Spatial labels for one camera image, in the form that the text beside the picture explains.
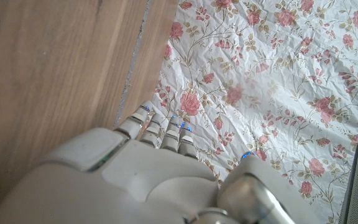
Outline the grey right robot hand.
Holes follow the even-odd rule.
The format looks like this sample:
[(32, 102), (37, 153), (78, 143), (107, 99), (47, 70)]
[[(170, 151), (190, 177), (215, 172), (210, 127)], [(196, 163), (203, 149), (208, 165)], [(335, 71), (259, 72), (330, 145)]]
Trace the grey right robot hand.
[(219, 183), (188, 123), (142, 103), (116, 129), (65, 142), (0, 203), (0, 223), (316, 223), (273, 168), (246, 152)]

